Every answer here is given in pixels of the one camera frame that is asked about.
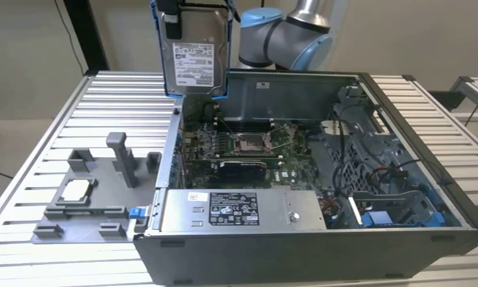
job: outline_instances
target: warning label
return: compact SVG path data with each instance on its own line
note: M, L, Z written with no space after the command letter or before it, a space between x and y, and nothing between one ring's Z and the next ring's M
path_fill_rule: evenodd
M210 225L259 225L255 193L210 193Z
M172 43L176 86L212 87L214 45Z

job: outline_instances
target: hard drive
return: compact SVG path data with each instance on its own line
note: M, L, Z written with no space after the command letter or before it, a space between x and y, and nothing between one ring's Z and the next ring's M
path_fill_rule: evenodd
M227 96L228 9L222 5L150 3L167 96Z

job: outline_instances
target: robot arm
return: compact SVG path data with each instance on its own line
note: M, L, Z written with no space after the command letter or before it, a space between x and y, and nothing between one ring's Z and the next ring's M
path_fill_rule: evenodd
M272 64L290 70L311 70L328 53L332 39L322 15L326 0L298 0L282 19L276 8L246 10L240 20L240 68L267 68Z

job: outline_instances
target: blue clip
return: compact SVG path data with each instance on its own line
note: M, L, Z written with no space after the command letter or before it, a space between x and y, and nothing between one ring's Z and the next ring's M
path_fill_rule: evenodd
M128 219L143 219L146 207L132 207L128 210Z

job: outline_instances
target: power supply label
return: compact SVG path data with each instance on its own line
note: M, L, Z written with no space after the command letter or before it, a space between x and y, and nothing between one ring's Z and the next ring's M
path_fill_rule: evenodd
M259 225L256 193L210 193L210 225Z

